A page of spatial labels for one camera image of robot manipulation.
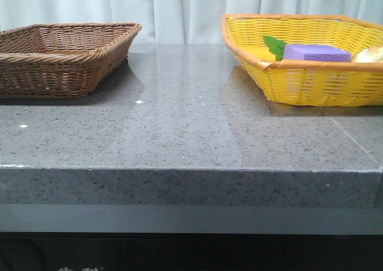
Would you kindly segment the yellow woven basket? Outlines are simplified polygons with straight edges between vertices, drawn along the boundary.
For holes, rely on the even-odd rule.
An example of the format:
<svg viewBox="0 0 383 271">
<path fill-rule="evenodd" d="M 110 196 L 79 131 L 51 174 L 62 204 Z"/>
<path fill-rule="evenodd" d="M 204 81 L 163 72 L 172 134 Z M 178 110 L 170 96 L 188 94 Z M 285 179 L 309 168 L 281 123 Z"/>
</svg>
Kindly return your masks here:
<svg viewBox="0 0 383 271">
<path fill-rule="evenodd" d="M 382 44 L 382 26 L 344 15 L 224 14 L 226 47 L 268 100 L 300 106 L 381 106 L 382 63 L 276 61 L 263 37 L 357 54 Z"/>
</svg>

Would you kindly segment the purple foam block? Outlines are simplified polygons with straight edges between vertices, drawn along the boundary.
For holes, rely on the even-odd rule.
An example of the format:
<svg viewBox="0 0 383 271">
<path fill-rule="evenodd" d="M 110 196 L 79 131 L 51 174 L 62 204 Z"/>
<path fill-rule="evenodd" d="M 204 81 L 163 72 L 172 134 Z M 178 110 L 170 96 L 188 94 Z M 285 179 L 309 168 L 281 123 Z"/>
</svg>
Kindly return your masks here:
<svg viewBox="0 0 383 271">
<path fill-rule="evenodd" d="M 319 44 L 287 44 L 283 55 L 283 59 L 319 62 L 350 62 L 351 58 L 351 53 L 345 50 Z"/>
</svg>

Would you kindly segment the white curtain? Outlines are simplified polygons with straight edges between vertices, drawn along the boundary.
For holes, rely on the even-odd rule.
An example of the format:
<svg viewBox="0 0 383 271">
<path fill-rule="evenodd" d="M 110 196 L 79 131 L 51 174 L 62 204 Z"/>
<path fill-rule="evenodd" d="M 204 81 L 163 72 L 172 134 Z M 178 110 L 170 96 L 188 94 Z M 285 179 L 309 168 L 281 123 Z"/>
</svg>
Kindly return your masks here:
<svg viewBox="0 0 383 271">
<path fill-rule="evenodd" d="M 1 0 L 1 29 L 136 22 L 143 44 L 219 44 L 223 14 L 340 14 L 382 23 L 382 0 Z"/>
</svg>

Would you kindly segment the toy bread loaf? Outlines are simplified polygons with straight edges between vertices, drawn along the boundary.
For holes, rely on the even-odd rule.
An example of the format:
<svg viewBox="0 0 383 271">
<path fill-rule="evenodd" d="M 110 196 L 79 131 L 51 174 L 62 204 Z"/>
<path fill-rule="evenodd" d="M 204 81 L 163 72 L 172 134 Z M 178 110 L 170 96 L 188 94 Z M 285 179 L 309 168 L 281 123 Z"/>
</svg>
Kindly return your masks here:
<svg viewBox="0 0 383 271">
<path fill-rule="evenodd" d="M 374 45 L 369 48 L 358 52 L 352 57 L 352 62 L 357 63 L 373 63 L 373 62 L 382 62 L 382 45 Z"/>
</svg>

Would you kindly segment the brown wicker basket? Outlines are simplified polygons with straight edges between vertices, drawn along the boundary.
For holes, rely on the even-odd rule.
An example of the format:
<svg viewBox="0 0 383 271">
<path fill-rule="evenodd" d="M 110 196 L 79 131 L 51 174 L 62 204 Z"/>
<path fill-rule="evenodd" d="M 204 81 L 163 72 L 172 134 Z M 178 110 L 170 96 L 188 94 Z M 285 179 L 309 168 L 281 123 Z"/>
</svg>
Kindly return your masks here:
<svg viewBox="0 0 383 271">
<path fill-rule="evenodd" d="M 1 32 L 1 97 L 85 98 L 128 57 L 139 23 L 43 23 Z"/>
</svg>

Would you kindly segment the orange toy carrot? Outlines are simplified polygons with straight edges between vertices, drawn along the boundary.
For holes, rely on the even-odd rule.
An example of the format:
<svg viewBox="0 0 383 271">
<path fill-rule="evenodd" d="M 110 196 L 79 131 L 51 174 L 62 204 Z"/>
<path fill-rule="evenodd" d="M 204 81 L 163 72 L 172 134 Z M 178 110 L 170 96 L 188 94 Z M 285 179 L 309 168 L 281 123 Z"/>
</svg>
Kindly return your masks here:
<svg viewBox="0 0 383 271">
<path fill-rule="evenodd" d="M 284 50 L 287 43 L 272 36 L 263 36 L 263 40 L 266 46 L 269 48 L 269 51 L 275 55 L 275 60 L 282 61 L 284 58 Z"/>
</svg>

